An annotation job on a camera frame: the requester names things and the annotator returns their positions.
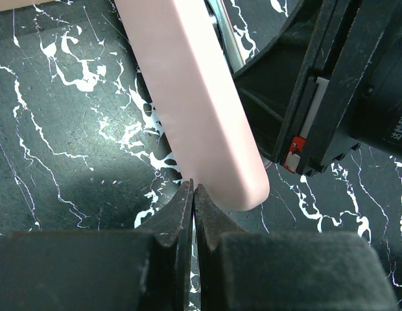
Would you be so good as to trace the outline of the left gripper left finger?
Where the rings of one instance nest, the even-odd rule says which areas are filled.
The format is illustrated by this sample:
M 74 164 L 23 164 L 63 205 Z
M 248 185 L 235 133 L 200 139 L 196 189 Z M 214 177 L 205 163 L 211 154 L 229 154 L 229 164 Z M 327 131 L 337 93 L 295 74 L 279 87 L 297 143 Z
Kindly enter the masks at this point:
M 194 184 L 131 230 L 0 240 L 0 310 L 185 310 Z

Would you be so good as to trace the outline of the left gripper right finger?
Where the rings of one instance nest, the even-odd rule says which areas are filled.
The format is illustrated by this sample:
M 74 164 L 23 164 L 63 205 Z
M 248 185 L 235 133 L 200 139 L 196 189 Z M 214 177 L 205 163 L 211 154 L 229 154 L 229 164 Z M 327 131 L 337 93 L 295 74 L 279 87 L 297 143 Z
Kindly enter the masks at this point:
M 381 261 L 355 233 L 250 233 L 195 191 L 202 310 L 397 310 Z

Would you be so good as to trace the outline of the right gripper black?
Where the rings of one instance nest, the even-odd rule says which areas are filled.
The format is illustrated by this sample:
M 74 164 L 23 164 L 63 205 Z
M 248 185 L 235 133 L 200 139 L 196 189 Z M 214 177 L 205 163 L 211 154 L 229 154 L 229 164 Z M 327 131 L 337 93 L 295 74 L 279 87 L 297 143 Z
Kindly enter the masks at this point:
M 363 143 L 402 158 L 402 1 L 299 1 L 233 81 L 260 153 L 290 172 Z

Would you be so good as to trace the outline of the pink glasses case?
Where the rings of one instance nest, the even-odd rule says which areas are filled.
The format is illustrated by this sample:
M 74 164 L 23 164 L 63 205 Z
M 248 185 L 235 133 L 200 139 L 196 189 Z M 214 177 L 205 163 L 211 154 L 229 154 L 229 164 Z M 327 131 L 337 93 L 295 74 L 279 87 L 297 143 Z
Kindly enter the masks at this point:
M 221 209 L 263 203 L 268 176 L 204 2 L 116 7 L 183 179 Z

